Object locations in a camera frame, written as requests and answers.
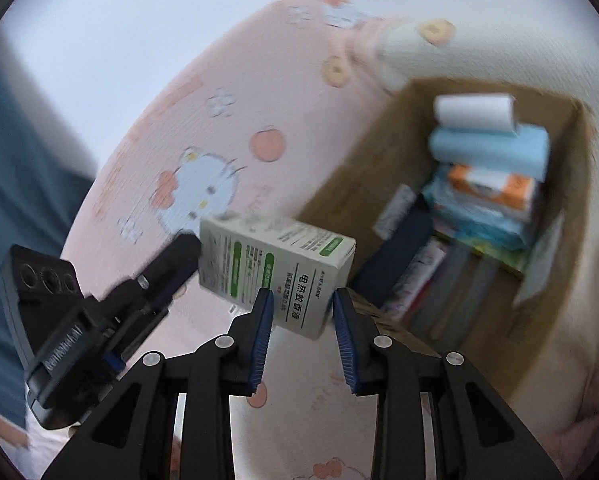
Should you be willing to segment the white foam roll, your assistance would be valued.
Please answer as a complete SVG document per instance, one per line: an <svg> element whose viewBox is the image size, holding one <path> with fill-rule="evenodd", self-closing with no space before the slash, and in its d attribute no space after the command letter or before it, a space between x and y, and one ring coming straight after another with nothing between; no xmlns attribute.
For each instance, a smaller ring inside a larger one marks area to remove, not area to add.
<svg viewBox="0 0 599 480"><path fill-rule="evenodd" d="M515 104L508 93L442 94L433 110L437 124L446 129L515 136Z"/></svg>

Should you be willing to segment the light blue foam roll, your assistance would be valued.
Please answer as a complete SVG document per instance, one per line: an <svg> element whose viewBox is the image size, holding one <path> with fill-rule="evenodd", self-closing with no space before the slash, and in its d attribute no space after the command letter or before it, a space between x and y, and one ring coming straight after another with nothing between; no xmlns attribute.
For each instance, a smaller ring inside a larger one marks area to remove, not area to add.
<svg viewBox="0 0 599 480"><path fill-rule="evenodd" d="M436 128L429 135L429 152L437 162L521 174L543 182L550 159L545 128L522 124L516 136Z"/></svg>

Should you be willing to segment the brown cardboard box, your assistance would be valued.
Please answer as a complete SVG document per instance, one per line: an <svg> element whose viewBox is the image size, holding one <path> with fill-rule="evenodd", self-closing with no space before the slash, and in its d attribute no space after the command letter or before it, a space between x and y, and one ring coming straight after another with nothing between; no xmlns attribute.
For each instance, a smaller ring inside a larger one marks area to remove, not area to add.
<svg viewBox="0 0 599 480"><path fill-rule="evenodd" d="M542 265L548 281L516 306L529 278L500 270L483 301L484 313L461 344L471 362L503 398L513 401L537 386L549 342L565 321L583 256L590 197L589 115L572 96L548 90L457 78L409 82L388 104L299 215L301 221L357 242L354 271L372 257L406 218L414 197L433 176L426 141L433 130L433 100L440 94L512 94L521 115L547 128L554 153L548 169L543 234L557 237L557 251Z"/></svg>

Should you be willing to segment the orange white wet wipes pack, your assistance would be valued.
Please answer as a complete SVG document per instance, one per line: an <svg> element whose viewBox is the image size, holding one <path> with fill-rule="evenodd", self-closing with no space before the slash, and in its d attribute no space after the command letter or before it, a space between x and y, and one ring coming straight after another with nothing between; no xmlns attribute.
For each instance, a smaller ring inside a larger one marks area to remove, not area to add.
<svg viewBox="0 0 599 480"><path fill-rule="evenodd" d="M517 211L527 211L538 191L533 178L463 165L450 167L448 182L458 193Z"/></svg>

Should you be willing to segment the blue tissue pack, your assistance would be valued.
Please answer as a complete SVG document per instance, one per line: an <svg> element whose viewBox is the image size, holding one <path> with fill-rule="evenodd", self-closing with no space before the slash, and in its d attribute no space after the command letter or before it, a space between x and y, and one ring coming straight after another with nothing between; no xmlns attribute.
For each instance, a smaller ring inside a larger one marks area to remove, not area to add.
<svg viewBox="0 0 599 480"><path fill-rule="evenodd" d="M434 216L456 234L480 238L508 250L531 247L534 225L506 216L503 212L461 200L446 181L448 171L438 169L421 194Z"/></svg>

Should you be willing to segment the dark blue case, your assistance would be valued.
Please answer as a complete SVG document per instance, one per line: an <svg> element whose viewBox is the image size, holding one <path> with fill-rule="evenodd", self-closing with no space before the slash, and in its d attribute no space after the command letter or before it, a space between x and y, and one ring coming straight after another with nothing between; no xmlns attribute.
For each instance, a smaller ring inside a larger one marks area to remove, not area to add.
<svg viewBox="0 0 599 480"><path fill-rule="evenodd" d="M418 194L393 236L363 263L347 287L376 307L392 297L409 264L433 234L431 207Z"/></svg>

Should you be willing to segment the large white green medicine box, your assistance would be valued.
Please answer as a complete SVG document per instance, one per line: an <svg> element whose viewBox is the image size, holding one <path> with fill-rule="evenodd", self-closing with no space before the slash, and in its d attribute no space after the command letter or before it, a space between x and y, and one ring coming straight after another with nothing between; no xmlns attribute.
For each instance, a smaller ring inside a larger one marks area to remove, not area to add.
<svg viewBox="0 0 599 480"><path fill-rule="evenodd" d="M249 309L274 294L275 323L315 340L333 292L346 285L356 240L290 218L227 212L202 220L200 285Z"/></svg>

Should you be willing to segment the red white printed packet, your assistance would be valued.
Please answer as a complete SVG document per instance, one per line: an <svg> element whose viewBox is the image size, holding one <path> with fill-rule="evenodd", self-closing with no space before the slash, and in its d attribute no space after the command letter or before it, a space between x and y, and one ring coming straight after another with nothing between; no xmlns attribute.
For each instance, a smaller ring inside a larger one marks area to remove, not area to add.
<svg viewBox="0 0 599 480"><path fill-rule="evenodd" d="M447 254L446 245L432 237L415 254L393 288L382 311L393 321L400 321L410 310L424 286L431 281Z"/></svg>

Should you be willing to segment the pink Hello Kitty blanket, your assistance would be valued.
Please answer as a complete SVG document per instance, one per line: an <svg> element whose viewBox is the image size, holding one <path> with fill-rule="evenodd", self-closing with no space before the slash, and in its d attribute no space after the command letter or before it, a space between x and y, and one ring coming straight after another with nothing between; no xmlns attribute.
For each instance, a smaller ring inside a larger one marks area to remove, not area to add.
<svg viewBox="0 0 599 480"><path fill-rule="evenodd" d="M234 27L149 105L98 175L63 252L88 292L136 270L167 237L229 210L300 218L414 79L516 84L589 115L588 223L543 376L509 401L579 478L599 453L599 44L531 25L366 18L347 0L278 0ZM518 306L547 284L555 234L537 234Z"/></svg>

